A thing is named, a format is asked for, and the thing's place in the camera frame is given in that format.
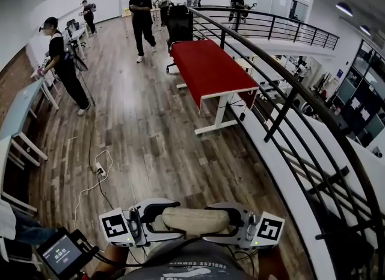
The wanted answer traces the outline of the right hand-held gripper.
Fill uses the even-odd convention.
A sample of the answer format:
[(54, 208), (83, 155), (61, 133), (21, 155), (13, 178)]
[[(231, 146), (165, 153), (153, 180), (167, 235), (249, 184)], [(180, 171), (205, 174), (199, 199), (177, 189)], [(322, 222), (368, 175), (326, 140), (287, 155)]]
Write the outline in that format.
[(247, 213), (246, 207), (237, 202), (219, 202), (209, 205), (206, 210), (225, 211), (229, 225), (234, 226), (230, 233), (202, 234), (208, 242), (239, 246), (241, 249), (260, 249), (278, 244), (285, 220), (264, 211), (261, 215)]

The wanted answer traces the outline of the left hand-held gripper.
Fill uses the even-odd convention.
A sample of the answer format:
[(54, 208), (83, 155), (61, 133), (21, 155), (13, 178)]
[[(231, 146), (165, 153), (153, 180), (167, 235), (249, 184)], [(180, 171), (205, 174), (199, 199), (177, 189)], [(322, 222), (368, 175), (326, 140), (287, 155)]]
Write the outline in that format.
[(164, 223), (153, 223), (166, 208), (179, 207), (180, 202), (166, 198), (148, 198), (128, 210), (116, 208), (99, 216), (106, 240), (120, 247), (148, 247), (152, 243), (184, 237), (184, 231)]

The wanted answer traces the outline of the beige zippered pouch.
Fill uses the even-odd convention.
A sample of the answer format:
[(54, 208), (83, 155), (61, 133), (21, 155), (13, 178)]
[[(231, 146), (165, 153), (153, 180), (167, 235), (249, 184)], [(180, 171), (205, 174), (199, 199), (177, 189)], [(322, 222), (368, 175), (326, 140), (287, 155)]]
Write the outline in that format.
[(156, 231), (180, 230), (187, 236), (230, 232), (230, 217), (222, 210), (168, 207), (151, 224)]

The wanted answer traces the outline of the person's left forearm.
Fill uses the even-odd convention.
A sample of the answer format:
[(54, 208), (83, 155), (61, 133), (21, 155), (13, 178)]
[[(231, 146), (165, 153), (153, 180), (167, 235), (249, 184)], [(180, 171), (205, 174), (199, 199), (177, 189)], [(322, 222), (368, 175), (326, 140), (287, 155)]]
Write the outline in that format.
[(126, 264), (128, 257), (128, 247), (118, 247), (111, 243), (105, 249), (104, 257), (115, 262), (118, 266), (113, 266), (104, 262), (100, 262), (95, 268), (90, 280), (111, 280), (117, 272), (121, 271)]

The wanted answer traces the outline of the person's right forearm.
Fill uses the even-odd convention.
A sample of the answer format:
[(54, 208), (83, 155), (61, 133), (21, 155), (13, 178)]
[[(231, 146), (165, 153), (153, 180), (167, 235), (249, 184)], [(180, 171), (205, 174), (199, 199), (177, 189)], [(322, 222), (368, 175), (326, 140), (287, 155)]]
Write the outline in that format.
[(289, 280), (289, 273), (283, 262), (278, 245), (258, 251), (259, 276), (258, 280)]

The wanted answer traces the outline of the person's grey printed shirt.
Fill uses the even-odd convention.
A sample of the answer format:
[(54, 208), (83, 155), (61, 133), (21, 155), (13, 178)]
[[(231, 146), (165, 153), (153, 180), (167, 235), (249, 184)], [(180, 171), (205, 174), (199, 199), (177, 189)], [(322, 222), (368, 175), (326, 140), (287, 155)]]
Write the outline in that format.
[(154, 248), (147, 259), (151, 266), (125, 272), (115, 280), (257, 280), (234, 259), (225, 246), (195, 241), (171, 255), (180, 241)]

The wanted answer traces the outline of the black chest-mounted monitor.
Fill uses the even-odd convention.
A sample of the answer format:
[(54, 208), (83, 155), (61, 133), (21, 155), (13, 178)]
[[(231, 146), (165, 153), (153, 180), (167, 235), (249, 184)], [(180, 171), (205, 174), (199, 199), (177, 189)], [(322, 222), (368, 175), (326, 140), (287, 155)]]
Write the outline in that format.
[(37, 253), (58, 280), (70, 280), (92, 259), (77, 229), (60, 228), (37, 248)]

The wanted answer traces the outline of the black metal railing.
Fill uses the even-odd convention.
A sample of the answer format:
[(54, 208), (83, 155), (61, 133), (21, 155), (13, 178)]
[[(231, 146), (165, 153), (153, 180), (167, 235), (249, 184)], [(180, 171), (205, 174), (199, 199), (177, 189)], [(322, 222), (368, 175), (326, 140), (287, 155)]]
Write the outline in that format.
[(277, 59), (231, 29), (227, 8), (191, 13), (195, 38), (213, 40), (259, 86), (250, 109), (232, 110), (278, 186), (316, 278), (385, 280), (385, 181), (377, 158), (347, 138)]

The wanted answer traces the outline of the pale blue table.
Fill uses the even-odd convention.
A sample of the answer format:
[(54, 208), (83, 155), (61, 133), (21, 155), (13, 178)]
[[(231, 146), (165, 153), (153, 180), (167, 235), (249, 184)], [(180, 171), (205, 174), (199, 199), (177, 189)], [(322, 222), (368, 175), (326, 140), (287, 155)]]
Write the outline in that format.
[(48, 159), (48, 156), (23, 132), (26, 117), (28, 113), (32, 112), (31, 105), (39, 90), (42, 88), (42, 85), (43, 79), (38, 79), (19, 91), (8, 109), (5, 120), (0, 127), (0, 140), (10, 137), (11, 144), (36, 167), (39, 167), (40, 163), (30, 156), (30, 154), (16, 142), (16, 137), (19, 137), (25, 144), (27, 144), (27, 146), (41, 159), (45, 161)]

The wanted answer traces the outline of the black-framed glass partition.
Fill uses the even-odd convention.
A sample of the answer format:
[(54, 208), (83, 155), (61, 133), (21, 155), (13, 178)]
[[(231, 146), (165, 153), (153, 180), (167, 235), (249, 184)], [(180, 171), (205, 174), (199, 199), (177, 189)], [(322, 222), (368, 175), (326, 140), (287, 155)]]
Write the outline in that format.
[(385, 129), (385, 58), (365, 41), (331, 98), (336, 123), (367, 148)]

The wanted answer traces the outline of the white desk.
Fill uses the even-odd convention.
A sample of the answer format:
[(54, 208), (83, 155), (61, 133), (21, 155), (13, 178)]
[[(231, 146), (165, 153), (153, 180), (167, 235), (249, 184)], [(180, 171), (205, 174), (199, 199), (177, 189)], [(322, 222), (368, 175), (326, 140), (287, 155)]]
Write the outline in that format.
[(77, 55), (84, 60), (86, 58), (85, 50), (90, 48), (86, 27), (82, 27), (75, 31), (66, 28), (64, 35), (66, 35), (67, 48), (69, 48), (72, 52), (77, 53)]
[(40, 63), (37, 63), (37, 67), (35, 71), (32, 73), (31, 78), (38, 81), (39, 79), (43, 80), (41, 89), (43, 91), (43, 94), (46, 96), (46, 98), (51, 102), (53, 108), (58, 111), (59, 105), (55, 99), (55, 97), (52, 95), (51, 90), (55, 92), (55, 94), (60, 97), (61, 93), (59, 92), (56, 83), (58, 82), (58, 79), (56, 79), (55, 72), (53, 69), (49, 70), (48, 73), (42, 74), (42, 69), (44, 69), (49, 63), (49, 58), (45, 57), (41, 60)]

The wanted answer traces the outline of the black mesh office chair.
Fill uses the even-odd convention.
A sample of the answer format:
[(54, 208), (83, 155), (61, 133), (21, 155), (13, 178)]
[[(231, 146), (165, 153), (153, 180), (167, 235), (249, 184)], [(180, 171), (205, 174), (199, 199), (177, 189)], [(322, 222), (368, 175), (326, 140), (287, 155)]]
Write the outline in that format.
[(172, 5), (170, 7), (167, 30), (169, 53), (174, 43), (193, 40), (193, 14), (189, 12), (185, 5)]

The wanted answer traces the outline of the light wooden table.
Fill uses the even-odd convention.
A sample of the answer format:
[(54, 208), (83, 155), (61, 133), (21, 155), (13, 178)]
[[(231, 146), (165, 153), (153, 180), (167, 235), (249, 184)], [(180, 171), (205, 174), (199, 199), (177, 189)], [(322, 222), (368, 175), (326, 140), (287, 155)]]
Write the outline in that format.
[[(153, 21), (153, 26), (156, 29), (160, 29), (161, 28), (161, 13), (160, 13), (160, 9), (159, 8), (153, 8), (150, 11), (150, 13), (151, 13), (152, 21)], [(129, 16), (131, 16), (130, 9), (129, 8), (124, 8), (121, 17), (124, 18), (124, 17), (129, 17)]]

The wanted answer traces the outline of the glass door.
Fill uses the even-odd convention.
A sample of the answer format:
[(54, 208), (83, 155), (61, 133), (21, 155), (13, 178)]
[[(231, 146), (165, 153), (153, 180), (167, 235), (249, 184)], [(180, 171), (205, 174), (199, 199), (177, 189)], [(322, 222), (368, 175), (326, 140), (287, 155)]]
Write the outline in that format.
[(312, 9), (313, 0), (292, 0), (289, 18), (307, 23)]

